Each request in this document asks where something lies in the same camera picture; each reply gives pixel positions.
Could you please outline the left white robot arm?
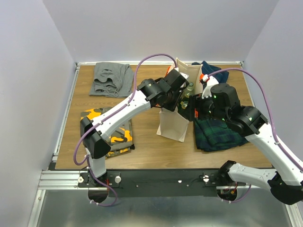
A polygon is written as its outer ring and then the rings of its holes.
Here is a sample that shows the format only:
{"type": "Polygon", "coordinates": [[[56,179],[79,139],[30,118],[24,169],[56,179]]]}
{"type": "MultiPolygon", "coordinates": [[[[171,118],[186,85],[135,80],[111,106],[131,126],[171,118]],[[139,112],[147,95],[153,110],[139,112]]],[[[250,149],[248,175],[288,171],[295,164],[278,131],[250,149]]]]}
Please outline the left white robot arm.
{"type": "Polygon", "coordinates": [[[189,76],[172,69],[165,77],[145,79],[137,89],[125,100],[112,107],[104,114],[89,119],[85,116],[80,121],[80,142],[88,154],[89,182],[101,186],[105,181],[106,154],[111,150],[107,140],[126,121],[141,112],[153,107],[174,111],[181,92],[189,85],[189,76]]]}

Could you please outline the clear plastic water bottle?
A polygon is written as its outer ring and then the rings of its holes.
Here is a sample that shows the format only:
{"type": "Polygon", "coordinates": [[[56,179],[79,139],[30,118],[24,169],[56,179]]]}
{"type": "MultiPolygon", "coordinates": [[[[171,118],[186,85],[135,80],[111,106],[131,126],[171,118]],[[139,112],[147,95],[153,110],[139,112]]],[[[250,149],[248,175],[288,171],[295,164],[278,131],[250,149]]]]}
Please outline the clear plastic water bottle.
{"type": "Polygon", "coordinates": [[[186,82],[187,79],[189,78],[189,75],[187,75],[186,73],[183,73],[183,72],[181,72],[180,74],[181,74],[181,76],[183,78],[183,81],[186,82]]]}

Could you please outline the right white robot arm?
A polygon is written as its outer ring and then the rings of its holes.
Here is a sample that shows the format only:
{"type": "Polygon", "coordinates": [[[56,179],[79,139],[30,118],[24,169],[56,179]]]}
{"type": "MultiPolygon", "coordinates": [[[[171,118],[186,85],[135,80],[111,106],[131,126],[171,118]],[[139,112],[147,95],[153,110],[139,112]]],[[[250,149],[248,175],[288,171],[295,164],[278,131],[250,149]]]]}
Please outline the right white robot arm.
{"type": "Polygon", "coordinates": [[[216,179],[221,185],[247,183],[266,189],[280,202],[293,205],[303,199],[303,164],[273,133],[267,118],[255,107],[241,105],[236,89],[226,83],[211,86],[210,95],[193,95],[186,107],[187,118],[213,118],[225,123],[255,145],[272,169],[258,169],[235,161],[225,162],[216,179]]]}

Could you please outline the beige canvas tote bag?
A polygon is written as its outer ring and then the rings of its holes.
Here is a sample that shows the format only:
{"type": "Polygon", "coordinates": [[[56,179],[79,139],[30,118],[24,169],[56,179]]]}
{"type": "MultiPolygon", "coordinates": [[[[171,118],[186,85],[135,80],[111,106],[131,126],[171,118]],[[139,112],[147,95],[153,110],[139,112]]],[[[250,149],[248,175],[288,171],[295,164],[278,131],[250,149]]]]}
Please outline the beige canvas tote bag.
{"type": "MultiPolygon", "coordinates": [[[[202,65],[187,65],[185,62],[176,58],[178,71],[188,75],[187,80],[194,83],[194,92],[200,94],[203,92],[203,85],[200,82],[202,74],[202,65]]],[[[189,121],[178,113],[177,107],[173,112],[161,108],[159,112],[160,124],[157,135],[168,139],[184,142],[189,121]]]]}

